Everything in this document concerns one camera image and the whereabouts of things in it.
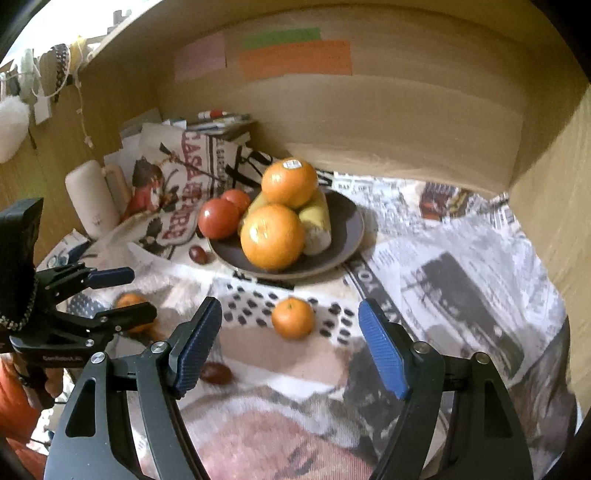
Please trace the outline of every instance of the green sticky note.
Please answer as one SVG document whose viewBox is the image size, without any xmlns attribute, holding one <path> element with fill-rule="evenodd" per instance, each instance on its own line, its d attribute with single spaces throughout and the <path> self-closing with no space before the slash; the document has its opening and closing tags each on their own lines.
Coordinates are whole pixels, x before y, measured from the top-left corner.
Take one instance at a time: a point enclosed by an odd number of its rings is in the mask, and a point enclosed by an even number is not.
<svg viewBox="0 0 591 480">
<path fill-rule="evenodd" d="M 242 48 L 244 50 L 256 50 L 284 43 L 314 40 L 321 40 L 319 28 L 295 28 L 293 30 L 277 30 L 249 35 L 242 39 Z"/>
</svg>

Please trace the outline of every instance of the blue gripper pad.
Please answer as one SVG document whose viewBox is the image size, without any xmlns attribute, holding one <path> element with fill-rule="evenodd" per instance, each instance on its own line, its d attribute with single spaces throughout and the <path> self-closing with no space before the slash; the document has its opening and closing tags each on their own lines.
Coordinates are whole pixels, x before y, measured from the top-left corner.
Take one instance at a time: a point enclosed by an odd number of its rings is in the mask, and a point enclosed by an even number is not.
<svg viewBox="0 0 591 480">
<path fill-rule="evenodd" d="M 191 321 L 177 326 L 171 335 L 167 384 L 177 400 L 197 384 L 221 326 L 222 305 L 218 299 L 206 297 Z"/>
<path fill-rule="evenodd" d="M 399 348 L 404 349 L 406 346 L 386 332 L 385 325 L 389 323 L 388 319 L 375 300 L 362 301 L 359 304 L 358 316 L 359 326 L 386 390 L 394 393 L 397 399 L 405 400 L 410 386 L 405 376 L 404 358 Z"/>
</svg>

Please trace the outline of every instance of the white fluffy object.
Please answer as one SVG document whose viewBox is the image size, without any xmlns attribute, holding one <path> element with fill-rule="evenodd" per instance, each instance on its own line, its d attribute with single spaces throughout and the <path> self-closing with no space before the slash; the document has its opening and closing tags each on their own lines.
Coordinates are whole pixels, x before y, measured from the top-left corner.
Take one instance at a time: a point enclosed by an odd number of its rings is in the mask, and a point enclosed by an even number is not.
<svg viewBox="0 0 591 480">
<path fill-rule="evenodd" d="M 19 97 L 8 96 L 0 102 L 0 163 L 10 160 L 25 140 L 29 114 L 29 106 Z"/>
</svg>

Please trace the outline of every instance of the pink sticky note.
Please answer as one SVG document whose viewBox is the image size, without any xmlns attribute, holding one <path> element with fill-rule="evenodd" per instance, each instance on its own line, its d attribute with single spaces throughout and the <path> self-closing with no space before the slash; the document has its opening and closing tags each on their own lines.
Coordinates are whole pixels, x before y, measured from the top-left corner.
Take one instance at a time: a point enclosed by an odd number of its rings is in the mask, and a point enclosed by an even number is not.
<svg viewBox="0 0 591 480">
<path fill-rule="evenodd" d="M 181 48 L 174 57 L 174 80 L 198 78 L 226 68 L 226 43 L 223 32 L 200 38 Z"/>
</svg>

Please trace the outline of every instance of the plate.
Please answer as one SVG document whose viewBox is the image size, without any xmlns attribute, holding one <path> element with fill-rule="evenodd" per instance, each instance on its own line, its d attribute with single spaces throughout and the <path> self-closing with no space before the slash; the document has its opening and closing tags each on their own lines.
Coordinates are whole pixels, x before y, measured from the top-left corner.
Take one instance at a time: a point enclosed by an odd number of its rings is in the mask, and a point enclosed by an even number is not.
<svg viewBox="0 0 591 480">
<path fill-rule="evenodd" d="M 225 240 L 210 240 L 212 252 L 220 261 L 249 277 L 267 280 L 295 280 L 317 275 L 337 267 L 351 257 L 363 240 L 363 217 L 354 202 L 346 196 L 329 189 L 323 189 L 329 206 L 332 242 L 318 255 L 301 255 L 292 266 L 273 272 L 251 264 L 240 246 L 240 237 L 234 235 Z"/>
</svg>

